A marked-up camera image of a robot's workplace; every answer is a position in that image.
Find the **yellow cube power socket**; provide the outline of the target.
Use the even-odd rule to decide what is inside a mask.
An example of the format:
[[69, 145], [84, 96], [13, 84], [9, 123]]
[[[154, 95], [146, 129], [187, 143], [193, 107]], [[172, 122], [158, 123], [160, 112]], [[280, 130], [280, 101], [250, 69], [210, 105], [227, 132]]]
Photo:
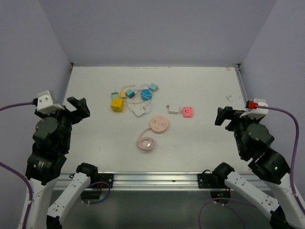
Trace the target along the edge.
[[111, 110], [113, 112], [121, 113], [124, 108], [124, 100], [122, 98], [113, 98], [111, 103]]

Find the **pink square plug adapter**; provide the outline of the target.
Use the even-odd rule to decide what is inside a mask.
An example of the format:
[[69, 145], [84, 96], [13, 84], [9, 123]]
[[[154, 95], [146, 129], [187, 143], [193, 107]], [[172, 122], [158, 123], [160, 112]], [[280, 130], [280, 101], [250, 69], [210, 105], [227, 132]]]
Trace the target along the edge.
[[193, 108], [191, 106], [184, 106], [181, 110], [181, 114], [184, 118], [191, 118], [194, 114]]

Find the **pale yellow plug adapter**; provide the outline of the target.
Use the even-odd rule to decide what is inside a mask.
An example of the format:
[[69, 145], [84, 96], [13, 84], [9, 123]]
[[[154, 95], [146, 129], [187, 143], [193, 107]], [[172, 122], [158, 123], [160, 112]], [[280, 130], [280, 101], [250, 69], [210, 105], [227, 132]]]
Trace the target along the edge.
[[126, 98], [126, 93], [125, 93], [125, 91], [119, 92], [119, 97], [122, 98], [122, 99], [125, 99], [125, 98]]

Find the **light teal usb charger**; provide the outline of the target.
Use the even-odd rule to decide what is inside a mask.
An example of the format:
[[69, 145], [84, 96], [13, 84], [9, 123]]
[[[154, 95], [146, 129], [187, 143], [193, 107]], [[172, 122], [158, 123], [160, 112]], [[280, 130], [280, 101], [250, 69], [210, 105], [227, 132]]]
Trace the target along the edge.
[[133, 98], [135, 96], [135, 92], [132, 89], [128, 89], [125, 94], [128, 98]]

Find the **white plug adapter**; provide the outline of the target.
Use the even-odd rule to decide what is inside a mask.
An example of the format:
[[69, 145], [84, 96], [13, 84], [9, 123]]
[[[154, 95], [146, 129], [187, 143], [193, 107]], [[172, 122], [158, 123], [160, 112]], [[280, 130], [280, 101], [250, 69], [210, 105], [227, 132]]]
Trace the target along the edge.
[[168, 109], [168, 114], [178, 115], [180, 113], [180, 106], [178, 104], [168, 104], [166, 108]]

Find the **blue plug adapter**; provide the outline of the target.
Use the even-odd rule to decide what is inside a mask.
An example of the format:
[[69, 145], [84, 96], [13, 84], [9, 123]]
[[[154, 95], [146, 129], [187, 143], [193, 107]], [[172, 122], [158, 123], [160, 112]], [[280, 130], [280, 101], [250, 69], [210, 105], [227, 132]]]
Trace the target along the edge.
[[141, 95], [141, 98], [144, 101], [152, 99], [152, 93], [151, 93], [151, 91], [149, 89], [142, 89], [142, 90], [140, 90], [140, 95]]

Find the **teal plug adapter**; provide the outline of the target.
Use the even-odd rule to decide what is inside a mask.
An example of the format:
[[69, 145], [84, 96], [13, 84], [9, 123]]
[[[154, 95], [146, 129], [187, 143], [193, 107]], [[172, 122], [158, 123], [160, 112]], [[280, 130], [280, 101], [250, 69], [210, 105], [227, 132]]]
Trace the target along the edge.
[[157, 84], [151, 83], [151, 84], [149, 85], [149, 90], [150, 90], [151, 92], [156, 92], [156, 91], [159, 90], [159, 87], [158, 87]]

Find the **green plug adapter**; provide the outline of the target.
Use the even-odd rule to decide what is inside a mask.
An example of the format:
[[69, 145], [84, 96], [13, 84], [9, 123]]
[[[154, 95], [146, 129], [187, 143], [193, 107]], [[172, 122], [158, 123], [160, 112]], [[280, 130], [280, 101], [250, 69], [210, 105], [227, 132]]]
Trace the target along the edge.
[[118, 92], [113, 92], [113, 93], [111, 93], [111, 98], [112, 98], [112, 100], [113, 100], [114, 98], [120, 98], [119, 93], [118, 93]]

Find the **white usb charger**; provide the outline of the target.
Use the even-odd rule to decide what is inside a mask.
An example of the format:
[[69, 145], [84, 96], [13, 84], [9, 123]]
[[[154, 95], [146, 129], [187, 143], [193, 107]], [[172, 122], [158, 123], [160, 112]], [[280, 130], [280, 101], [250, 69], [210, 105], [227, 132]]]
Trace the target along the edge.
[[142, 107], [134, 106], [132, 108], [132, 111], [136, 117], [142, 117], [143, 115], [145, 115], [145, 110]]

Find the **pink power socket cluster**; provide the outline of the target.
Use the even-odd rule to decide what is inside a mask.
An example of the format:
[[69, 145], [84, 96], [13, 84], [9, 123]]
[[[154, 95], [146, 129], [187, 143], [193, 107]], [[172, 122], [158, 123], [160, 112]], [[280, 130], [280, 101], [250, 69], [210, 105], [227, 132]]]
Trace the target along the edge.
[[149, 122], [149, 128], [156, 134], [164, 133], [169, 127], [169, 121], [165, 116], [156, 115]]

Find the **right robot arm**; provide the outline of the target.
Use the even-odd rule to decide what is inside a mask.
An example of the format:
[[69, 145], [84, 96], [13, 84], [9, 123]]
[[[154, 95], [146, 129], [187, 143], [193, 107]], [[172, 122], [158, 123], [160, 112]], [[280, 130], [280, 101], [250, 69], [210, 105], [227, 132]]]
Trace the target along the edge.
[[271, 110], [265, 102], [249, 101], [246, 110], [232, 107], [218, 108], [215, 125], [229, 120], [227, 131], [234, 134], [239, 157], [247, 161], [250, 170], [272, 191], [273, 197], [246, 181], [227, 163], [212, 171], [217, 187], [237, 191], [257, 207], [274, 229], [303, 229], [305, 227], [305, 201], [293, 181], [293, 164], [271, 148], [274, 137], [260, 121]]

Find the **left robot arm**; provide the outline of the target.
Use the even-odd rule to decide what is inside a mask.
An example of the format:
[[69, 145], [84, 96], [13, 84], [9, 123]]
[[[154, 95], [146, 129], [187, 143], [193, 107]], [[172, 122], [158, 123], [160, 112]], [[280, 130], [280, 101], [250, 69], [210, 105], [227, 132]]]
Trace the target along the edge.
[[32, 154], [27, 161], [25, 177], [30, 184], [27, 189], [29, 201], [24, 204], [20, 229], [62, 228], [64, 218], [81, 192], [98, 184], [98, 168], [82, 163], [72, 182], [54, 204], [49, 205], [70, 149], [72, 126], [91, 114], [86, 99], [69, 97], [67, 101], [75, 107], [74, 111], [55, 103], [49, 95], [35, 99], [34, 113], [41, 120], [36, 124]]

